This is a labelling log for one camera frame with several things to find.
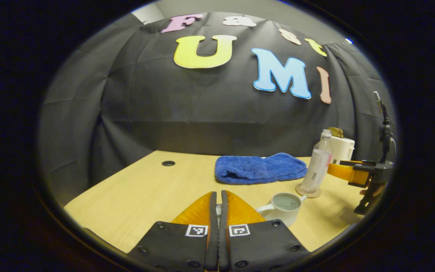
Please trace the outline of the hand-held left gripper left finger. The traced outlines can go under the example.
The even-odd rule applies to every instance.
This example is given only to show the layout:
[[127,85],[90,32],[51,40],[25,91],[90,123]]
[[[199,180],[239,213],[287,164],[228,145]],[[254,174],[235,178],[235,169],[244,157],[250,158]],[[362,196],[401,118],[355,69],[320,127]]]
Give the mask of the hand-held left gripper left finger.
[[164,272],[217,271],[216,192],[201,196],[171,222],[155,222],[128,256]]

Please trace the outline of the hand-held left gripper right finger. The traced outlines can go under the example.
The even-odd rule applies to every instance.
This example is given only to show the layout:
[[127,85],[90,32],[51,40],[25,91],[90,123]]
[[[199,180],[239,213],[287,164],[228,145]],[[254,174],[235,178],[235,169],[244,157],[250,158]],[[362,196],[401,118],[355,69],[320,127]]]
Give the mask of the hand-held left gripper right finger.
[[309,255],[282,220],[266,220],[228,190],[221,196],[220,272],[275,272]]

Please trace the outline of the clear plastic water bottle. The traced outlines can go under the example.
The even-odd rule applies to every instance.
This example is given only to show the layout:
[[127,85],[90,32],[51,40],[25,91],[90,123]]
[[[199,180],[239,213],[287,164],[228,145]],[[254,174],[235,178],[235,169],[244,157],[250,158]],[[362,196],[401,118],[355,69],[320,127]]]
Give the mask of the clear plastic water bottle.
[[307,173],[302,182],[302,188],[307,192],[316,191],[321,186],[332,159],[331,137],[330,130],[323,129],[320,141],[313,147]]

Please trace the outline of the round brown coaster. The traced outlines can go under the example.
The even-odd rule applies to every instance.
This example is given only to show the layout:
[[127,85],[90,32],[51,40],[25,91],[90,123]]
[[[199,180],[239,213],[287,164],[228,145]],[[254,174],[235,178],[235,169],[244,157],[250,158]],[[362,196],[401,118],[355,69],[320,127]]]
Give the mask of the round brown coaster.
[[306,196],[307,198],[317,198],[321,195],[321,189],[316,189],[316,191],[313,192],[307,192],[306,190],[304,190],[304,188],[302,188],[302,184],[298,184],[295,187],[296,192],[301,195],[301,196]]

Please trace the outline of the white ceramic teacup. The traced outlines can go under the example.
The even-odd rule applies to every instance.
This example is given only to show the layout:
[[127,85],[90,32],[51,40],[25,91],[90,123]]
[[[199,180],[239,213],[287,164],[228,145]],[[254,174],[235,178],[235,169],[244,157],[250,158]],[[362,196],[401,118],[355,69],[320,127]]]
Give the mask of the white ceramic teacup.
[[296,221],[307,198],[307,196],[299,197],[292,193],[277,193],[268,204],[256,208],[256,212],[268,221],[281,220],[287,227],[290,227]]

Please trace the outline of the white toaster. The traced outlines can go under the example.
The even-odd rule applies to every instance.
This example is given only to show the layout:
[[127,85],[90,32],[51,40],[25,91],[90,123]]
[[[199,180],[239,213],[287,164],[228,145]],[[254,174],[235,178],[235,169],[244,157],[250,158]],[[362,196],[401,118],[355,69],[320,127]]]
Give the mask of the white toaster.
[[332,147],[332,164],[339,164],[341,161],[351,160],[355,149],[354,140],[332,136],[330,141]]

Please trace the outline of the blue towel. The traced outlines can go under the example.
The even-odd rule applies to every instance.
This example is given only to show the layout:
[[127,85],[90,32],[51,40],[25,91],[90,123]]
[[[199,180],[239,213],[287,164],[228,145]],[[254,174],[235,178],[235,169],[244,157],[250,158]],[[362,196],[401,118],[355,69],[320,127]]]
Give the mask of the blue towel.
[[269,157],[221,156],[214,166],[214,177],[222,184],[255,185],[304,178],[307,164],[288,153]]

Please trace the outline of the black backdrop cloth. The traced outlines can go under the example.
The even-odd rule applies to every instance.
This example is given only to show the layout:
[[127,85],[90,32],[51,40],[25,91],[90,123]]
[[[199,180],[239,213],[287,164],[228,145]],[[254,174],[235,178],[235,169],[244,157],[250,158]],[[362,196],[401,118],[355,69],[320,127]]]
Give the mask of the black backdrop cloth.
[[200,155],[310,156],[321,131],[379,159],[388,81],[369,53],[271,19],[229,26],[202,12],[166,32],[133,14],[78,46],[47,89],[38,127],[41,172],[59,205],[155,150]]

